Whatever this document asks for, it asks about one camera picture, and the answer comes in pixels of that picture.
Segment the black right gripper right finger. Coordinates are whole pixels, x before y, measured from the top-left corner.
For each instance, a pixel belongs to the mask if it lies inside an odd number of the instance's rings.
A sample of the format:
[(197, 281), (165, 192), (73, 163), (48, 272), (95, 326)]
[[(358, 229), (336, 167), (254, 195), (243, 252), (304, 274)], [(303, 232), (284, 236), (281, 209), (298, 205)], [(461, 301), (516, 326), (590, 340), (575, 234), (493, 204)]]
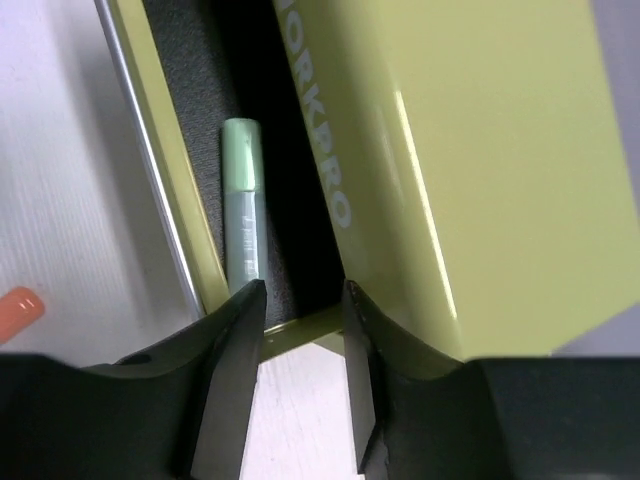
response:
[(356, 466), (368, 479), (507, 479), (486, 375), (441, 355), (344, 285), (344, 345)]

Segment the green top drawer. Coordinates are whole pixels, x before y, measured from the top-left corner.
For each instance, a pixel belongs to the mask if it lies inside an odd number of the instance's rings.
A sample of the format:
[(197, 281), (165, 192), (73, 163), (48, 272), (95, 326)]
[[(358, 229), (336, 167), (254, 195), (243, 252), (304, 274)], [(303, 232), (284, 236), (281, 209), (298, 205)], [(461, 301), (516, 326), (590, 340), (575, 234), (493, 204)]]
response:
[(344, 271), (269, 1), (100, 1), (188, 309), (229, 295), (224, 273), (222, 128), (261, 128), (268, 309), (263, 355), (308, 343), (342, 354)]

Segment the green cap highlighter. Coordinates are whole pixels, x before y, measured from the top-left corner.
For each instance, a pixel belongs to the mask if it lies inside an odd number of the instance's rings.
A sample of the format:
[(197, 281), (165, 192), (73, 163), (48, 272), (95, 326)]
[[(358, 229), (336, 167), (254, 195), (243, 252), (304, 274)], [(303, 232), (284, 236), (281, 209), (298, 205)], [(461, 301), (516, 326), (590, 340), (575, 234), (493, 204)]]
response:
[(222, 129), (226, 278), (234, 294), (267, 278), (266, 210), (259, 124), (231, 118)]

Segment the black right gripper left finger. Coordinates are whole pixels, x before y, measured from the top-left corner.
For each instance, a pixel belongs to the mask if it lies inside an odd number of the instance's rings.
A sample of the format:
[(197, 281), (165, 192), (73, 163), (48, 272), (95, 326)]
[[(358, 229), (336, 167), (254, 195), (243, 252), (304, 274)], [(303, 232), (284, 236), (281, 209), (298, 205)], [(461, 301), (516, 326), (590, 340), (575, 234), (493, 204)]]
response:
[(254, 280), (169, 338), (87, 368), (97, 430), (80, 441), (80, 478), (238, 478), (265, 316)]

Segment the orange cap highlighter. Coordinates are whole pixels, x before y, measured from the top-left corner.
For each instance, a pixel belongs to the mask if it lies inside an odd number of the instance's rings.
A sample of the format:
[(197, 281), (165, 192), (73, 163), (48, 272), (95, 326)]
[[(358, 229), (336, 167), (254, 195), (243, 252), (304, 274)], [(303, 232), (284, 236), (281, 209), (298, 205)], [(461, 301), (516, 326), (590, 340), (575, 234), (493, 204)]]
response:
[(31, 289), (18, 286), (1, 297), (1, 344), (41, 318), (46, 311), (44, 302)]

